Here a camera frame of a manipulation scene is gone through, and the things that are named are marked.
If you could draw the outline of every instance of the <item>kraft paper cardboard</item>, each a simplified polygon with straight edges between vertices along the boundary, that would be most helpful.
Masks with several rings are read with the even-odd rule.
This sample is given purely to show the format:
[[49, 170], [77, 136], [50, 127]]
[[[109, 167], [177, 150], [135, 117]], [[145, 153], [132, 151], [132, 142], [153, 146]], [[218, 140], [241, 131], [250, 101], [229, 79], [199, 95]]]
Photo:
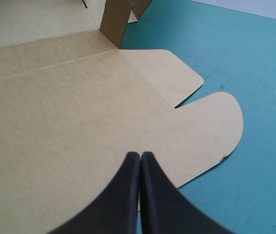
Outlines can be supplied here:
[[[46, 233], [67, 221], [105, 188], [127, 151], [153, 151], [181, 186], [239, 142], [243, 118], [230, 94], [174, 109], [203, 82], [175, 55], [106, 41], [93, 48], [83, 37], [77, 57], [57, 50], [57, 60], [52, 49], [38, 56], [33, 44], [0, 56], [20, 64], [0, 72], [0, 233]], [[77, 51], [78, 38], [70, 38]], [[24, 48], [33, 64], [18, 60]]]

